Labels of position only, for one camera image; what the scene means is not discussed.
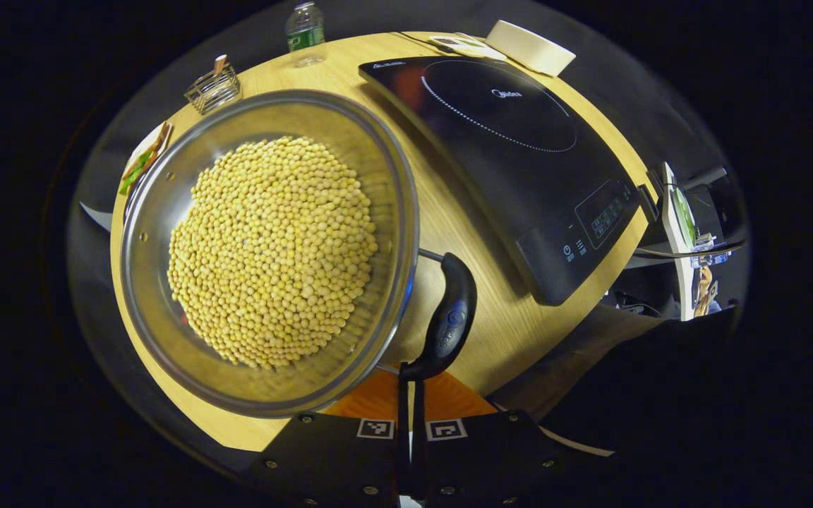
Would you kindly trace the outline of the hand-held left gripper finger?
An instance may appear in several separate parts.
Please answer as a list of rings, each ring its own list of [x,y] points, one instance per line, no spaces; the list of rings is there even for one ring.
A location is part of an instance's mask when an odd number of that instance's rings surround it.
[[[295,415],[248,467],[285,507],[398,507],[409,482],[409,410],[391,367],[322,411]]]
[[[567,457],[523,411],[454,375],[416,384],[415,493],[427,507],[546,507]]]

